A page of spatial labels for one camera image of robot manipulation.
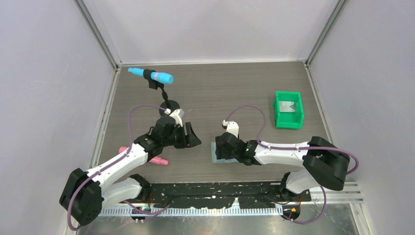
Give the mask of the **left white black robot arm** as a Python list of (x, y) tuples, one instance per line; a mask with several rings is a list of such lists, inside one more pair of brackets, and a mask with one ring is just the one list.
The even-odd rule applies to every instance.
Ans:
[(164, 116), (147, 133), (134, 139), (126, 150), (105, 163), (86, 171), (73, 170), (59, 199), (59, 204), (67, 210), (68, 224), (75, 219), (79, 226), (86, 226), (102, 209), (124, 200), (146, 202), (151, 189), (146, 179), (134, 174), (120, 183), (117, 180), (157, 157), (165, 147), (184, 149), (201, 143), (190, 122), (180, 124)]

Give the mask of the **silver VIP card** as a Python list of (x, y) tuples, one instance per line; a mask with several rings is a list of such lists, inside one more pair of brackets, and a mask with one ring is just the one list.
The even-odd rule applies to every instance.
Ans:
[(295, 102), (292, 101), (279, 101), (278, 107), (281, 113), (294, 113), (296, 110)]

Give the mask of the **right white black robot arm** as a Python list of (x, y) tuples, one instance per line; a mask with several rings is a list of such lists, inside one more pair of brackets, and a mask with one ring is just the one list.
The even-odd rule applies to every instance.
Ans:
[(285, 201), (296, 199), (310, 188), (341, 191), (344, 188), (349, 155), (340, 153), (322, 137), (312, 137), (309, 142), (276, 144), (256, 140), (244, 142), (228, 132), (215, 138), (217, 157), (235, 159), (244, 165), (282, 164), (298, 166), (296, 172), (287, 172), (281, 179), (276, 195)]

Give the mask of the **mint green card holder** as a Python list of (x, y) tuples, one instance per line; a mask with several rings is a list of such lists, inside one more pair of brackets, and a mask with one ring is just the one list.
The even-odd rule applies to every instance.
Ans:
[(214, 164), (238, 163), (236, 159), (219, 159), (216, 155), (216, 143), (211, 143), (211, 158)]

